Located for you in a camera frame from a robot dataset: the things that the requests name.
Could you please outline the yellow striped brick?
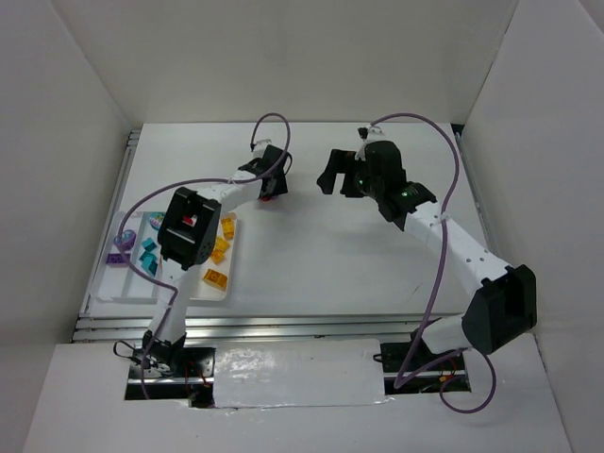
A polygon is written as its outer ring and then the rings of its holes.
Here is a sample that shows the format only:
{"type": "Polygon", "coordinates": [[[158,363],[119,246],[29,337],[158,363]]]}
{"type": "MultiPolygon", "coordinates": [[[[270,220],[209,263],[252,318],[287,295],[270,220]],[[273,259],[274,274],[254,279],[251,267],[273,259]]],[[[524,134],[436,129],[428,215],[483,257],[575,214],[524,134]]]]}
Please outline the yellow striped brick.
{"type": "Polygon", "coordinates": [[[226,217],[221,220],[222,233],[227,241],[232,241],[235,236],[235,223],[232,218],[226,217]]]}

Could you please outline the yellow round brick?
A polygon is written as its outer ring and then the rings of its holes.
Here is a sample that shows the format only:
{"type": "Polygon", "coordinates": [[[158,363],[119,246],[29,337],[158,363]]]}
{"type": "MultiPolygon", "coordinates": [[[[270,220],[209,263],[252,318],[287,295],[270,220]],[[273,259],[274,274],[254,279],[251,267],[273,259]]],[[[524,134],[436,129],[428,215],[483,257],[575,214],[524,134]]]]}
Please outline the yellow round brick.
{"type": "Polygon", "coordinates": [[[225,292],[227,290],[228,277],[214,269],[208,269],[203,275],[202,281],[212,288],[225,292]]]}

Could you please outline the teal small brick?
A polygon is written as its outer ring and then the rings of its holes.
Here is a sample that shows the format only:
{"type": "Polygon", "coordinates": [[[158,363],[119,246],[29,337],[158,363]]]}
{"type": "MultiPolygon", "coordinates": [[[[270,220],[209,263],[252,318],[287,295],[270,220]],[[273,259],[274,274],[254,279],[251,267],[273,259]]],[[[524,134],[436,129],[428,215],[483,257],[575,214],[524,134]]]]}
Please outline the teal small brick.
{"type": "Polygon", "coordinates": [[[151,238],[147,238],[143,240],[142,247],[145,251],[151,252],[157,247],[157,244],[151,238]]]}

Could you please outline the purple paw brick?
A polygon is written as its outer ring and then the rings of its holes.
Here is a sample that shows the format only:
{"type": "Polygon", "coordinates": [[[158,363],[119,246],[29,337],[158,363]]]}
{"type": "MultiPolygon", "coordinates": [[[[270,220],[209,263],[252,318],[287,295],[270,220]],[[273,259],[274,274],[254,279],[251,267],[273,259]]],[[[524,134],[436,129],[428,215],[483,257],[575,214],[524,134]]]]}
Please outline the purple paw brick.
{"type": "Polygon", "coordinates": [[[133,229],[125,229],[120,235],[115,236],[113,244],[116,248],[128,251],[136,242],[137,234],[133,229]]]}

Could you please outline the purple wedge brick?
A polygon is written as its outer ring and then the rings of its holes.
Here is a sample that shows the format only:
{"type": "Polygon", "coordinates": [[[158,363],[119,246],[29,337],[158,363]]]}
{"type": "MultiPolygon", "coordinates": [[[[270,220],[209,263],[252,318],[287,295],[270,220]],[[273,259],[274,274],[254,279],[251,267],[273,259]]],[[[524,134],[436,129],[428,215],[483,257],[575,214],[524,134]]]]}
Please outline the purple wedge brick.
{"type": "Polygon", "coordinates": [[[106,258],[107,266],[124,266],[130,261],[130,255],[120,253],[109,253],[106,258]]]}

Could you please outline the yellow small square brick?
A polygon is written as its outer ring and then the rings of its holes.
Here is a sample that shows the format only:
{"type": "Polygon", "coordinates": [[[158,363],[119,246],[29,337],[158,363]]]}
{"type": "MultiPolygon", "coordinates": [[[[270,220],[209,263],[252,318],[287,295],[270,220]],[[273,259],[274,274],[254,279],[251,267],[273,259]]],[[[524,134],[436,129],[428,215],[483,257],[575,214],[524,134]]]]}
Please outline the yellow small square brick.
{"type": "Polygon", "coordinates": [[[212,261],[216,264],[220,264],[224,259],[225,259],[225,255],[223,252],[218,251],[218,250],[214,250],[211,255],[210,258],[212,259],[212,261]]]}

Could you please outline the teal frog brick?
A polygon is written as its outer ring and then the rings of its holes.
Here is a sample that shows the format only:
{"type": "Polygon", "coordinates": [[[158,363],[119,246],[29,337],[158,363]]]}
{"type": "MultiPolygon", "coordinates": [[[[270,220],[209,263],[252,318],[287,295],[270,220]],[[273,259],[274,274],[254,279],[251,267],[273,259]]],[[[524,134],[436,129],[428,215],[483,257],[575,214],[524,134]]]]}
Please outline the teal frog brick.
{"type": "Polygon", "coordinates": [[[165,214],[163,212],[150,212],[147,218],[147,223],[155,231],[159,231],[163,223],[165,214]]]}

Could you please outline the teal purple brick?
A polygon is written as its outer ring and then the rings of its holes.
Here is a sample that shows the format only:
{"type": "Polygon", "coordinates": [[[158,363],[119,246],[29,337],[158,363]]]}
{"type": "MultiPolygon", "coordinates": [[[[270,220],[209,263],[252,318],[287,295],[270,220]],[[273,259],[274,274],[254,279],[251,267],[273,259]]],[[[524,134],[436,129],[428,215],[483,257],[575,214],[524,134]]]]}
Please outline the teal purple brick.
{"type": "Polygon", "coordinates": [[[157,256],[154,253],[148,252],[148,251],[144,251],[140,257],[139,260],[141,262],[144,262],[146,260],[157,260],[157,256]]]}

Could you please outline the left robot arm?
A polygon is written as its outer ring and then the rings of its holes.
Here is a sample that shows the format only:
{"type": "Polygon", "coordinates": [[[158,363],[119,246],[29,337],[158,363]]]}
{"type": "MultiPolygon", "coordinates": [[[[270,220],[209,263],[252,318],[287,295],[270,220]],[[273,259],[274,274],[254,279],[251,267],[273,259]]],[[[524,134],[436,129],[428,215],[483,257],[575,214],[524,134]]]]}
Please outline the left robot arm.
{"type": "Polygon", "coordinates": [[[199,267],[215,249],[220,221],[245,203],[287,192],[288,152],[266,143],[253,156],[230,179],[199,191],[177,188],[159,228],[159,292],[142,350],[144,361],[170,375],[185,361],[186,312],[199,267]]]}

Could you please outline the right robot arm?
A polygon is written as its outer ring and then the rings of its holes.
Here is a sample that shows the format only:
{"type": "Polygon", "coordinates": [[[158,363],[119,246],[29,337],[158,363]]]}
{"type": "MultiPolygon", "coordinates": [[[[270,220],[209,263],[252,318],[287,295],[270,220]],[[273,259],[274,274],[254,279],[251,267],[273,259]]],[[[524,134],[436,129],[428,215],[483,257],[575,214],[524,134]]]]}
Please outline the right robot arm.
{"type": "Polygon", "coordinates": [[[448,217],[436,196],[410,181],[400,151],[390,141],[369,143],[362,153],[334,149],[317,185],[324,194],[343,176],[347,198],[370,197],[379,213],[439,257],[438,274],[450,269],[470,300],[465,313],[430,321],[421,341],[432,354],[472,348],[490,355],[537,324],[536,276],[505,262],[448,217]]]}

